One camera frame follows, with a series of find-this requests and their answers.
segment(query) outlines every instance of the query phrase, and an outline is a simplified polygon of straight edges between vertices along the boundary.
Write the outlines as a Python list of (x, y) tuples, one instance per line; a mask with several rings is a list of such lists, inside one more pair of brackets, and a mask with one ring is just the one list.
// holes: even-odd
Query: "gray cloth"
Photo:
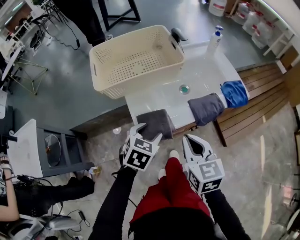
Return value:
[(175, 127), (165, 109), (147, 112), (136, 117), (138, 123), (147, 123), (139, 133), (144, 139), (152, 141), (159, 133), (162, 139), (173, 139)]
[(215, 120), (224, 111), (224, 105), (216, 93), (188, 100), (188, 104), (198, 126)]

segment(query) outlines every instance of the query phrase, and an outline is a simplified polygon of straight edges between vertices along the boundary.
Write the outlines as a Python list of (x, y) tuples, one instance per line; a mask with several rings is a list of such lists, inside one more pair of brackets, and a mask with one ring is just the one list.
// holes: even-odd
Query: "soap dispenser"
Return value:
[(211, 36), (210, 43), (207, 46), (206, 54), (208, 56), (213, 56), (217, 50), (217, 47), (219, 46), (219, 42), (221, 41), (222, 34), (221, 31), (223, 30), (223, 27), (217, 26), (216, 32)]

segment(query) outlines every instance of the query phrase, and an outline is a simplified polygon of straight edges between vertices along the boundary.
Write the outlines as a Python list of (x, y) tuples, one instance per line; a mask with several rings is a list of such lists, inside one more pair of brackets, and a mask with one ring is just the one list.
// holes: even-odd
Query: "wooden deck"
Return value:
[(214, 122), (224, 146), (230, 146), (257, 129), (287, 103), (283, 74), (277, 64), (239, 72), (250, 94), (246, 106), (227, 108)]

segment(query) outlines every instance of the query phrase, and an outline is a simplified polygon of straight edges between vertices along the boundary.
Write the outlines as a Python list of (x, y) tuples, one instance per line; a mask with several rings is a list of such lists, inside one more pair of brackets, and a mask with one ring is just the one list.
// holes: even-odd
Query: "white plastic basket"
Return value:
[(94, 89), (113, 99), (175, 77), (183, 62), (180, 46), (160, 25), (121, 35), (90, 51)]

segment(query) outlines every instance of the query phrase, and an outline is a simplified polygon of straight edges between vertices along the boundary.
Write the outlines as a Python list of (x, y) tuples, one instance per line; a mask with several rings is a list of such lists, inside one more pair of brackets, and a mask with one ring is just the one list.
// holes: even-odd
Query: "white bottle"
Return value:
[(226, 3), (227, 0), (211, 0), (208, 10), (211, 14), (222, 17), (224, 15)]
[(217, 26), (216, 29), (217, 29), (216, 32), (214, 32), (214, 34), (210, 37), (210, 43), (208, 44), (206, 49), (206, 54), (210, 56), (213, 56), (215, 54), (217, 47), (219, 46), (219, 43), (223, 36), (221, 34), (223, 28), (221, 26)]

